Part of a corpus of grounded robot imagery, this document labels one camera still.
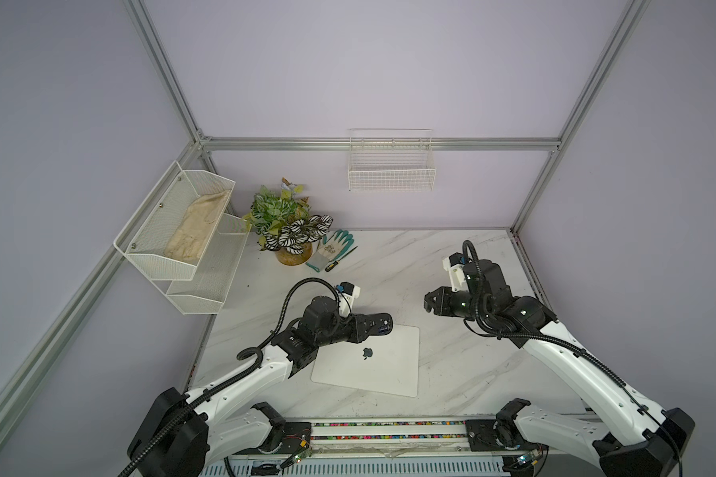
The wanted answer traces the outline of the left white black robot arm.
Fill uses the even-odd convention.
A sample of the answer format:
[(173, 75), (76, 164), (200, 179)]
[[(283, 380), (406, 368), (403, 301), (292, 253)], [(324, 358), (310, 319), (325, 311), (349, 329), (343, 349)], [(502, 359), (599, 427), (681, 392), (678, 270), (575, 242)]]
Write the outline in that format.
[(358, 286), (342, 282), (326, 289), (328, 294), (314, 297), (302, 316), (278, 320), (266, 340), (242, 350), (236, 370), (185, 393), (174, 388), (161, 393), (135, 433), (121, 473), (197, 476), (241, 450), (276, 451), (286, 420), (255, 397), (306, 369), (325, 346), (361, 344), (393, 330), (388, 313), (354, 312)]

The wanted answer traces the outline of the black wireless mouse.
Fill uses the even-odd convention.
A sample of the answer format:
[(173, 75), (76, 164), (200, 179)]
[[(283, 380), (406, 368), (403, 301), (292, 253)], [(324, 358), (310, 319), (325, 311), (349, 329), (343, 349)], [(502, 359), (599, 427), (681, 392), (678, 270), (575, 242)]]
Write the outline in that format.
[(393, 326), (393, 318), (388, 313), (367, 314), (360, 318), (359, 331), (365, 337), (387, 336)]

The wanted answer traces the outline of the white laptop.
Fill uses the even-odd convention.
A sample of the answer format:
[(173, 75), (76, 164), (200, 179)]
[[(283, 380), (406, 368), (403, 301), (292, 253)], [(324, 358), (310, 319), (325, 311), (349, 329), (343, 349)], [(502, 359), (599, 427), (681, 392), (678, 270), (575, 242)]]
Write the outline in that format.
[(420, 337), (419, 328), (396, 325), (387, 336), (320, 348), (311, 380), (334, 387), (417, 397)]

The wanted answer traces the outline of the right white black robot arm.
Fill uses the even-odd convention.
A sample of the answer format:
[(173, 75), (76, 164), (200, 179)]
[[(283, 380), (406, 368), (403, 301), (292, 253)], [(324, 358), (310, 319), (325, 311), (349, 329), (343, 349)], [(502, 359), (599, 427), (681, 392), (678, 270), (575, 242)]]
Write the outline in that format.
[(550, 413), (529, 399), (513, 399), (491, 429), (473, 429), (507, 450), (549, 447), (596, 466), (607, 476), (667, 476), (684, 471), (683, 455), (695, 429), (683, 409), (665, 409), (636, 391), (533, 296), (515, 296), (502, 270), (480, 258), (470, 240), (443, 260), (451, 283), (426, 294), (425, 310), (459, 318), (473, 334), (504, 340), (540, 361), (596, 413), (598, 421)]

